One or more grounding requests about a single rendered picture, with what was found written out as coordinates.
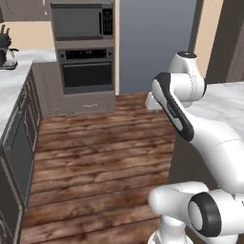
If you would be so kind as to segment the dark brown tall cupboard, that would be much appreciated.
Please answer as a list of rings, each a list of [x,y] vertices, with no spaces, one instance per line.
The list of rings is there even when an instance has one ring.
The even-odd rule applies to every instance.
[[[224,0],[206,74],[208,84],[244,80],[244,0]]]

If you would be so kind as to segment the black knife block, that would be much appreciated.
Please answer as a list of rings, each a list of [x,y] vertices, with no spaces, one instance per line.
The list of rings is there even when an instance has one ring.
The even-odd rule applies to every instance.
[[[10,29],[5,29],[5,25],[2,25],[0,30],[0,49],[7,49],[11,45],[9,32]]]

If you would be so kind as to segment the dark brown island cabinet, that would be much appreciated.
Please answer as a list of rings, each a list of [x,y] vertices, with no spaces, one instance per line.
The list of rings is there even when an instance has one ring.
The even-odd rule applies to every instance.
[[[200,153],[193,145],[177,134],[175,136],[168,183],[187,181],[203,182],[210,190],[217,188],[217,183],[205,165]]]

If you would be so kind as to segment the dark grey base cupboards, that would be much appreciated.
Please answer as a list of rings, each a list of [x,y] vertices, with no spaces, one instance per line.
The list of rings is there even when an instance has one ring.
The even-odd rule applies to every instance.
[[[0,139],[0,244],[19,244],[41,119],[33,71],[29,71]]]

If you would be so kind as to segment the grey wall cupboards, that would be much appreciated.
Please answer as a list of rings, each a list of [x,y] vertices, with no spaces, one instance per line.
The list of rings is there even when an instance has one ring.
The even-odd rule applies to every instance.
[[[49,0],[0,0],[5,22],[48,21]]]

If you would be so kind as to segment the steel built-in microwave oven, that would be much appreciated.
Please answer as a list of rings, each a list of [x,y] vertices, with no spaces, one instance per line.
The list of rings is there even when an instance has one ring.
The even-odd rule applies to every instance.
[[[112,38],[113,4],[51,4],[57,41]]]

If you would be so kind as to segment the grey tall appliance cabinet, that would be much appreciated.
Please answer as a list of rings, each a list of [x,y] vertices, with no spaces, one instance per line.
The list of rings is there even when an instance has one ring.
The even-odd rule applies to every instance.
[[[42,58],[33,63],[33,75],[37,89],[40,110],[43,117],[65,114],[67,116],[112,112],[115,97],[119,94],[119,7],[120,0],[50,0],[51,4],[113,4],[112,38],[96,40],[57,41],[51,30],[54,42],[54,58]],[[94,48],[113,48],[113,90],[75,94],[64,94],[58,50],[79,50]]]

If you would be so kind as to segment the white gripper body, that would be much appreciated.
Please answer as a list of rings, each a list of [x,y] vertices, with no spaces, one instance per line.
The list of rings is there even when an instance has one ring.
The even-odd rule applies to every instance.
[[[154,97],[151,93],[149,93],[147,98],[146,98],[145,106],[149,111],[160,111],[162,109],[162,107],[154,99]]]

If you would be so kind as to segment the dark glass oven door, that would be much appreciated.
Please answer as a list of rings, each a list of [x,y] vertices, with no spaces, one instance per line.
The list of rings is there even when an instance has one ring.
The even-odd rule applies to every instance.
[[[64,67],[61,65],[64,94],[113,90],[112,65]]]

